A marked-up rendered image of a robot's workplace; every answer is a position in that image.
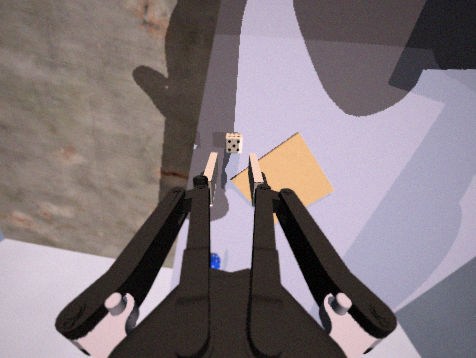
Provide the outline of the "blue die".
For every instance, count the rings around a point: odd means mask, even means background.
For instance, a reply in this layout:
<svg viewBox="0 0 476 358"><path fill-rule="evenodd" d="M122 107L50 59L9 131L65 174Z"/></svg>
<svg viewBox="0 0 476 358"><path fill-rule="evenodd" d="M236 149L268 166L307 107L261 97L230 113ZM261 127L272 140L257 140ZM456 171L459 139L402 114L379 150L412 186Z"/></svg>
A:
<svg viewBox="0 0 476 358"><path fill-rule="evenodd" d="M211 255L211 268L220 268L221 259L217 254Z"/></svg>

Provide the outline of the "white die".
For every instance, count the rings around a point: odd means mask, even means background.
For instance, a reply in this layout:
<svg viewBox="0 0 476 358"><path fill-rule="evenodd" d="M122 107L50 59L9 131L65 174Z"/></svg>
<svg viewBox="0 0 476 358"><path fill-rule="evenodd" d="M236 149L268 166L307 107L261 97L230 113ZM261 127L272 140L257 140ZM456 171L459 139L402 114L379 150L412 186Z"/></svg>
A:
<svg viewBox="0 0 476 358"><path fill-rule="evenodd" d="M242 153L242 134L226 134L226 153Z"/></svg>

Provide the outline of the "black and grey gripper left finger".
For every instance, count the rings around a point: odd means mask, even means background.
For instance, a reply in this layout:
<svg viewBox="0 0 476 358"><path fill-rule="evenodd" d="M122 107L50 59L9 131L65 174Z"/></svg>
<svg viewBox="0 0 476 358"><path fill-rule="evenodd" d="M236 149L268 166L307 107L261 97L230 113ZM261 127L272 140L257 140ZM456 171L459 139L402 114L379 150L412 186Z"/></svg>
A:
<svg viewBox="0 0 476 358"><path fill-rule="evenodd" d="M84 354L107 358L136 326L139 307L190 212L171 345L177 358L202 358L210 341L210 206L217 177L218 153L211 153L194 188L169 190L108 271L60 311L56 330Z"/></svg>

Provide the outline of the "tan flat mat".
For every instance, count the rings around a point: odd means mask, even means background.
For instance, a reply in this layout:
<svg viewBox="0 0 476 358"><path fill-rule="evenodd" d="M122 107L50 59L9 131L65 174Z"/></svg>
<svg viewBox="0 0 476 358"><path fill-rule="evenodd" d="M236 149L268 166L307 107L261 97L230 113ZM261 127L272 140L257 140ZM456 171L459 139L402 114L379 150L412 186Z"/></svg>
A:
<svg viewBox="0 0 476 358"><path fill-rule="evenodd" d="M300 133L258 160L260 171L272 190L293 190L304 206L334 191ZM231 179L251 201L248 168Z"/></svg>

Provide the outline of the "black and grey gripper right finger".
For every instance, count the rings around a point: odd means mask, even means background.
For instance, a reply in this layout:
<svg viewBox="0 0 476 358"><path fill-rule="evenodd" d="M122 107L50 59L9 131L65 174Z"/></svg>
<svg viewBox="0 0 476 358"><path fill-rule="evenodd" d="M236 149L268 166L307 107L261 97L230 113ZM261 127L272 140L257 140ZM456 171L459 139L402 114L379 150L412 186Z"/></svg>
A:
<svg viewBox="0 0 476 358"><path fill-rule="evenodd" d="M370 352L396 329L393 311L350 272L296 193L271 189L252 153L248 178L255 207L249 323L253 355L280 358L287 343L273 213L319 306L325 331L348 358Z"/></svg>

